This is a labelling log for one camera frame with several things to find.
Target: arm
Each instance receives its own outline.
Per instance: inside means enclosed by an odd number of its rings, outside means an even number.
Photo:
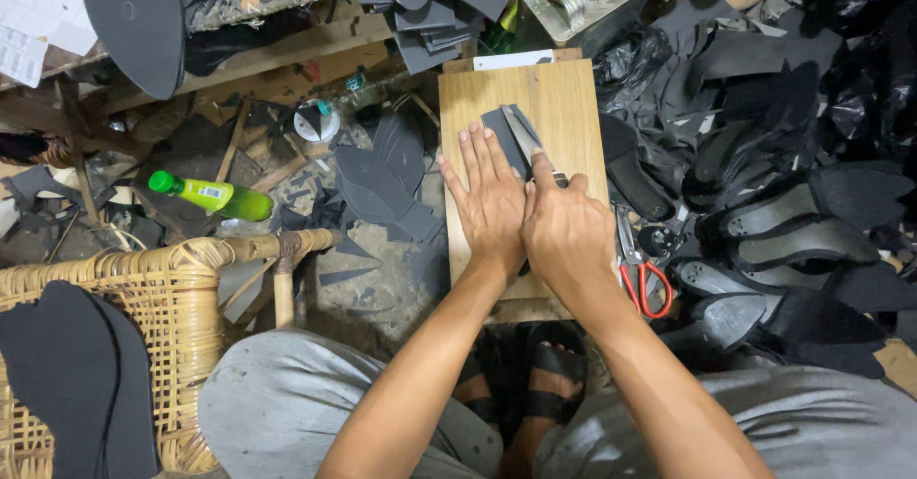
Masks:
[[[316,477],[378,477],[380,471],[408,477],[414,471],[484,319],[522,266],[522,179],[492,131],[472,124],[470,132],[459,134],[470,191],[448,160],[439,160],[471,247],[469,264],[363,396]]]
[[[559,189],[533,152],[522,238],[532,270],[589,332],[666,479],[773,478],[732,417],[679,362],[617,284],[615,219],[578,174]]]

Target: green bottle cap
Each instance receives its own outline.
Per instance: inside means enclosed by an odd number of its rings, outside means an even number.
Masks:
[[[319,112],[322,116],[330,116],[330,115],[331,115],[331,106],[329,106],[327,103],[325,103],[325,100],[324,100],[324,99],[319,99],[319,100],[318,100],[317,106],[318,106],[318,112]]]
[[[157,170],[149,177],[149,188],[156,192],[169,192],[175,183],[175,177],[164,170]]]

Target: wooden cutting board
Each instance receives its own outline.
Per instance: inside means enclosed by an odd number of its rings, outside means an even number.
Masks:
[[[567,176],[589,177],[589,195],[608,204],[608,186],[599,133],[599,108],[592,62],[578,60],[442,75],[439,77],[443,155],[468,186],[459,150],[459,131],[500,105],[517,104],[532,121],[544,150]],[[449,270],[454,284],[468,265],[471,250],[461,228],[455,200],[446,191]],[[545,298],[548,288],[533,274],[520,277],[501,297]]]

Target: scissors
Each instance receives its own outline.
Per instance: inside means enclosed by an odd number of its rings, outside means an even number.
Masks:
[[[615,215],[618,218],[618,238],[621,239],[621,250],[624,251],[624,263],[618,268],[621,272],[621,280],[624,281],[627,288],[627,294],[630,295],[631,301],[636,305],[637,314],[645,315],[651,319],[660,319],[669,313],[672,307],[672,285],[659,268],[652,262],[643,262],[643,255],[637,250],[634,243],[634,233],[631,232],[630,221],[627,219],[627,209],[621,205],[615,205]],[[634,285],[631,283],[630,276],[627,274],[627,265],[636,265],[637,280],[639,281],[640,294],[637,296]],[[662,286],[666,288],[666,302],[657,312],[651,312],[647,306],[647,270],[659,277]]]
[[[541,139],[538,138],[538,134],[534,132],[532,123],[529,122],[528,118],[526,118],[525,114],[521,111],[518,109],[514,111],[508,105],[500,105],[500,110],[503,111],[503,116],[506,117],[506,122],[510,125],[510,131],[512,132],[512,136],[516,139],[516,144],[519,145],[522,154],[525,155],[525,159],[528,161],[528,168],[532,169],[532,150],[535,148],[544,149],[544,146],[541,144]],[[522,116],[522,119],[516,115],[516,112],[519,113],[519,116]],[[569,185],[567,175],[562,171],[556,170],[554,164],[551,163],[551,159],[548,159],[547,163],[551,165],[551,174],[554,175],[554,181],[557,186],[561,189],[566,189]]]

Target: paper document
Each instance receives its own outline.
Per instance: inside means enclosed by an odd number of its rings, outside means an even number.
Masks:
[[[0,26],[81,56],[97,39],[83,0],[0,0]]]
[[[32,88],[39,86],[48,42],[0,27],[0,73]]]

